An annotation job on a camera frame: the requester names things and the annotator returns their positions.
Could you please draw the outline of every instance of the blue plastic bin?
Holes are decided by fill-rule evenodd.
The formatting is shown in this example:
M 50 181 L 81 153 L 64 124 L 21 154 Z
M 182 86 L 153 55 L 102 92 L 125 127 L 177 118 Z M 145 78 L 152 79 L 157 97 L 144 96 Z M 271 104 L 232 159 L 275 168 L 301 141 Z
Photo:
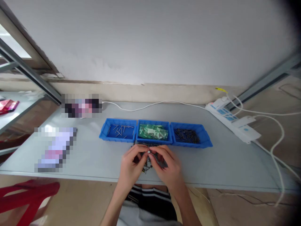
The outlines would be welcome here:
M 201 124 L 188 124 L 188 123 L 172 122 L 172 123 L 170 123 L 170 125 L 171 125 L 171 130 L 172 130 L 172 139 L 173 139 L 172 145 L 182 146 L 182 147 L 191 147 L 191 148 L 207 148 L 207 147 L 213 146 L 207 131 Z M 178 138 L 178 135 L 175 134 L 174 129 L 194 130 L 200 139 L 200 143 L 194 144 L 194 143 L 177 142 L 176 138 Z
M 151 125 L 162 125 L 165 130 L 168 130 L 168 139 L 165 141 L 162 140 L 152 140 L 152 139 L 145 139 L 138 137 L 139 127 L 140 124 L 151 124 Z M 136 140 L 137 142 L 145 142 L 145 143 L 157 143 L 157 144 L 172 144 L 172 133 L 170 129 L 169 122 L 163 122 L 163 121 L 150 121 L 150 120 L 138 120 L 138 125 L 136 128 Z
M 105 141 L 134 143 L 135 135 L 136 135 L 136 124 L 137 124 L 136 120 L 123 120 L 123 119 L 107 118 L 101 129 L 99 138 L 103 139 Z M 118 135 L 116 137 L 116 135 L 118 133 L 116 133 L 116 129 L 114 130 L 114 128 L 116 127 L 114 125 L 132 126 L 133 128 L 126 127 L 124 129 L 124 127 L 123 127 L 124 132 L 122 133 L 122 136 Z

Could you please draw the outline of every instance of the striped shorts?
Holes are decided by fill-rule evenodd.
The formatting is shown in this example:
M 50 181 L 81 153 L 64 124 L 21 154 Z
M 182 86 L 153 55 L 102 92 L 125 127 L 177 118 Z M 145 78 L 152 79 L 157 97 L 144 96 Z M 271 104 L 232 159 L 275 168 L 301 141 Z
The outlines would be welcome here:
M 166 220 L 177 221 L 177 214 L 169 192 L 156 188 L 143 189 L 134 185 L 125 200 L 136 203 L 140 209 Z

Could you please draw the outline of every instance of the green plastic bag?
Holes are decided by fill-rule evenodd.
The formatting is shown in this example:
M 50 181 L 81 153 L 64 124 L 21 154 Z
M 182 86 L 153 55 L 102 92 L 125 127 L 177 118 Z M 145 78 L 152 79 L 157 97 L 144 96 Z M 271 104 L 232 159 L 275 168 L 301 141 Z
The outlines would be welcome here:
M 140 124 L 138 136 L 152 140 L 167 140 L 168 130 L 162 125 Z

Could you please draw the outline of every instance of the red plastic chair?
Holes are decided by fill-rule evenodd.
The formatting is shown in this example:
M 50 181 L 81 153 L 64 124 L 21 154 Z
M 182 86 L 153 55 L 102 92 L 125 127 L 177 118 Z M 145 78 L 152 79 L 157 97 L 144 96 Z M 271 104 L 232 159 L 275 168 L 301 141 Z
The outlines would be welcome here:
M 23 189 L 27 191 L 5 196 L 10 192 Z M 29 180 L 13 186 L 0 188 L 0 213 L 29 204 L 17 224 L 17 226 L 28 226 L 32 222 L 43 200 L 55 195 L 59 189 L 59 182 L 43 185 L 38 184 L 36 180 Z

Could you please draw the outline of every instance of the power strip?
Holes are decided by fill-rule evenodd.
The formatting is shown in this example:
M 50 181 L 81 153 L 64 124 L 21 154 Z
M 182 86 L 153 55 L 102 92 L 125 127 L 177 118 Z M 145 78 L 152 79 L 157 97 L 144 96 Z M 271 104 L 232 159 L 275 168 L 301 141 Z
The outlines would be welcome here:
M 233 116 L 227 109 L 224 108 L 229 102 L 224 98 L 217 99 L 214 103 L 209 103 L 205 106 L 212 115 L 214 115 L 218 120 L 220 120 L 225 126 L 227 126 L 236 136 L 239 137 L 243 142 L 250 144 L 251 141 L 254 141 L 261 137 L 261 134 L 256 130 L 248 126 L 250 122 L 254 122 L 255 118 L 251 116 L 245 116 L 239 119 L 236 116 Z

